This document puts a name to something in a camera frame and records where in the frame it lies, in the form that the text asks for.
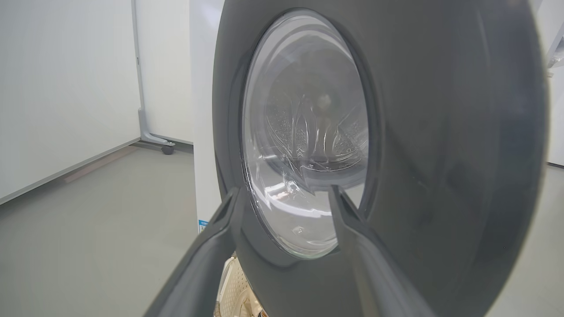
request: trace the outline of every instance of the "washing machine door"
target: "washing machine door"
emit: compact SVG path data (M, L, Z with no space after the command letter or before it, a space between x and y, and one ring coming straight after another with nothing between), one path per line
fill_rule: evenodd
M386 315L363 297L398 292L392 271L436 316L487 312L543 168L527 1L226 0L213 85L219 185L245 191L236 251L271 317Z

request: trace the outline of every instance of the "caster wheel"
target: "caster wheel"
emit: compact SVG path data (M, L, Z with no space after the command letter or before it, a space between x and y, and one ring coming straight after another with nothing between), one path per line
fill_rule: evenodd
M174 153L174 147L163 146L161 148L161 151L166 155L171 155L172 153Z

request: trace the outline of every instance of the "white wall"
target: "white wall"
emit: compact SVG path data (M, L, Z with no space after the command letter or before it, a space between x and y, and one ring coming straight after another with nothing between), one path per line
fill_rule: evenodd
M131 0L0 1L0 201L139 137Z
M215 170L211 95L215 41L222 10L223 0L190 0L196 210L198 219L204 221L213 216L221 203Z
M149 132L193 142L189 0L135 0Z
M564 35L564 0L542 0L536 14L541 49L546 61L554 54ZM564 165L564 67L548 70L550 100L550 138L548 158L551 163Z

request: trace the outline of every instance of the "sticker label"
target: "sticker label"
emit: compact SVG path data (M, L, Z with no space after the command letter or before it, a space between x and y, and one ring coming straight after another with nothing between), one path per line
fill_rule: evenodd
M202 231L205 229L205 227L208 225L207 221L203 221L203 220L198 220L198 227L200 228L199 230L199 234L202 233Z

